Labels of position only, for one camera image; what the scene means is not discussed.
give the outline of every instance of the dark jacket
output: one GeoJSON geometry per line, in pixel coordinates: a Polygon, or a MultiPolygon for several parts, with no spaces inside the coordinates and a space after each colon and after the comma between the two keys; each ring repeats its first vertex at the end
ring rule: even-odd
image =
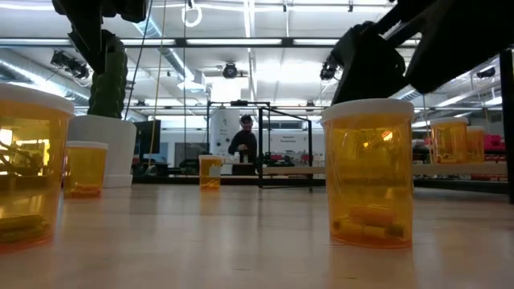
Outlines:
{"type": "Polygon", "coordinates": [[[230,147],[228,147],[228,153],[233,155],[235,152],[238,152],[239,145],[246,145],[248,148],[248,150],[239,152],[239,161],[243,162],[244,156],[247,155],[248,162],[255,163],[255,158],[257,157],[257,139],[255,134],[245,130],[236,133],[230,143],[230,147]]]}

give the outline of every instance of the white cylinder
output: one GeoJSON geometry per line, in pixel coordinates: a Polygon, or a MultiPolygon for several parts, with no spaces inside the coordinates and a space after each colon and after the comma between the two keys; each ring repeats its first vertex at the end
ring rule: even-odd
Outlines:
{"type": "Polygon", "coordinates": [[[210,153],[221,157],[229,156],[228,147],[239,130],[238,109],[214,110],[210,118],[210,153]]]}

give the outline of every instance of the security camera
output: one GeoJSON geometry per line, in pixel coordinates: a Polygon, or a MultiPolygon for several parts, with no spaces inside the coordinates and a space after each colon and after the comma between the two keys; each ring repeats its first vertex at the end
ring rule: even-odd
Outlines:
{"type": "Polygon", "coordinates": [[[238,69],[235,63],[227,63],[223,69],[223,77],[226,79],[234,79],[238,75],[238,69]]]}

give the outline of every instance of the wooden table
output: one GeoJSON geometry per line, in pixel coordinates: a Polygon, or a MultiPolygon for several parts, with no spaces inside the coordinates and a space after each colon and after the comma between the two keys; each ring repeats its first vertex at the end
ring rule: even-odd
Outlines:
{"type": "Polygon", "coordinates": [[[0,255],[0,287],[512,288],[506,196],[417,189],[412,249],[328,237],[324,188],[135,185],[66,200],[52,245],[0,255]]]}

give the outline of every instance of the white lid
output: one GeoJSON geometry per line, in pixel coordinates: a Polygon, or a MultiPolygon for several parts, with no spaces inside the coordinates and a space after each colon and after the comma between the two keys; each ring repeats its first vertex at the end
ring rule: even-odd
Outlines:
{"type": "Polygon", "coordinates": [[[99,143],[95,141],[67,141],[67,148],[88,148],[88,149],[105,149],[107,150],[109,145],[105,143],[99,143]]]}
{"type": "Polygon", "coordinates": [[[485,132],[485,127],[481,127],[481,126],[468,126],[467,128],[467,131],[468,132],[476,132],[476,131],[483,131],[485,132]]]}
{"type": "Polygon", "coordinates": [[[414,117],[414,105],[405,100],[368,99],[334,104],[321,114],[321,122],[360,114],[403,114],[414,117]]]}
{"type": "Polygon", "coordinates": [[[201,155],[201,156],[198,156],[201,159],[204,159],[204,160],[222,160],[223,158],[220,157],[220,156],[214,156],[214,155],[201,155]]]}
{"type": "Polygon", "coordinates": [[[53,108],[74,115],[73,103],[60,96],[41,92],[32,88],[23,88],[17,85],[0,83],[0,100],[8,100],[24,104],[37,104],[53,108]]]}
{"type": "Polygon", "coordinates": [[[433,124],[451,124],[451,123],[465,123],[467,124],[466,117],[443,117],[436,120],[429,120],[430,125],[433,124]]]}

